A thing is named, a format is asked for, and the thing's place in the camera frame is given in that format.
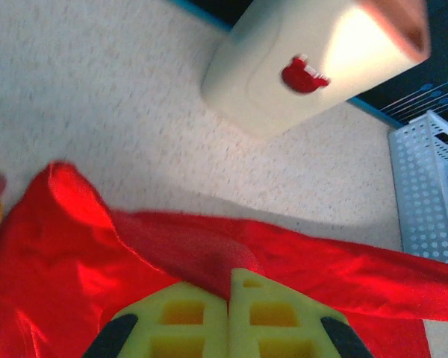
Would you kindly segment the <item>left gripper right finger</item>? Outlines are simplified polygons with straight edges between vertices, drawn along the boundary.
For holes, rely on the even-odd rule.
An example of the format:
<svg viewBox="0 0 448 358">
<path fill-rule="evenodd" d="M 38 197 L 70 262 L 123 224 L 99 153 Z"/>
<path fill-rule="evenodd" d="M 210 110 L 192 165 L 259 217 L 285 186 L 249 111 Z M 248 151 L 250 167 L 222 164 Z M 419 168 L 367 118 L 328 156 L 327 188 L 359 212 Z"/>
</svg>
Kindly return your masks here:
<svg viewBox="0 0 448 358">
<path fill-rule="evenodd" d="M 229 358 L 373 358 L 346 316 L 244 268 L 231 272 Z"/>
</svg>

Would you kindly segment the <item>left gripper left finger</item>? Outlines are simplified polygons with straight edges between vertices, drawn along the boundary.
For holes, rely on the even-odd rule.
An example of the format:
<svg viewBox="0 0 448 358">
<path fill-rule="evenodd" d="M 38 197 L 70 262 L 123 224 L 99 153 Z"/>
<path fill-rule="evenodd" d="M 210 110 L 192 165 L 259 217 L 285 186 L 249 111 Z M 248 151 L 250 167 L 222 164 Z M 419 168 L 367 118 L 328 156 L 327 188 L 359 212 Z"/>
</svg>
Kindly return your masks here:
<svg viewBox="0 0 448 358">
<path fill-rule="evenodd" d="M 82 358 L 228 358 L 227 303 L 175 283 L 120 310 Z"/>
</svg>

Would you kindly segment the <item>red t-shirt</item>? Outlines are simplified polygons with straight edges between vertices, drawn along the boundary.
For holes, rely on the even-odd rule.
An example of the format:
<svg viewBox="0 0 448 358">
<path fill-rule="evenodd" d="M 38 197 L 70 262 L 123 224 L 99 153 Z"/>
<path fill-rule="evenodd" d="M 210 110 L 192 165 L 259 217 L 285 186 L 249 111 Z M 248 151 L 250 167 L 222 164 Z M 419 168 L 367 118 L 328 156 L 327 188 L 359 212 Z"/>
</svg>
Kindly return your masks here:
<svg viewBox="0 0 448 358">
<path fill-rule="evenodd" d="M 0 358 L 81 358 L 123 307 L 186 280 L 229 298 L 244 268 L 350 320 L 375 358 L 430 358 L 448 264 L 250 219 L 110 208 L 50 163 L 0 225 Z"/>
</svg>

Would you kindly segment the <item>white perforated plastic basket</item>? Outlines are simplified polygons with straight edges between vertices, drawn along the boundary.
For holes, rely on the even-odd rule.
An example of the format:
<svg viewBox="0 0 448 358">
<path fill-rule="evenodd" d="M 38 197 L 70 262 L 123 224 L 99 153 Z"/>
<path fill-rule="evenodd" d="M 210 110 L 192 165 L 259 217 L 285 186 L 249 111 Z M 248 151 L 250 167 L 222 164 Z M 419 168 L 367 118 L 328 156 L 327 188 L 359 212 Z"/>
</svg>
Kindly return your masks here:
<svg viewBox="0 0 448 358">
<path fill-rule="evenodd" d="M 448 122 L 428 111 L 388 142 L 402 249 L 448 263 Z"/>
</svg>

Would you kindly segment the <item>cream knife block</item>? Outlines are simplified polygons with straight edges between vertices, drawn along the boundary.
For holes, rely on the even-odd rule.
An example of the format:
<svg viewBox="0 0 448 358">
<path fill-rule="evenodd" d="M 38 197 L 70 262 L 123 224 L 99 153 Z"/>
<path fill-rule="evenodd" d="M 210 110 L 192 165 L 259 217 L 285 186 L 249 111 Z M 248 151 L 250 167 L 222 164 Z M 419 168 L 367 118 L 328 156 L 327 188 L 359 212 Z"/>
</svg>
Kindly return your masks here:
<svg viewBox="0 0 448 358">
<path fill-rule="evenodd" d="M 214 54 L 202 97 L 269 138 L 429 54 L 426 0 L 253 0 Z"/>
</svg>

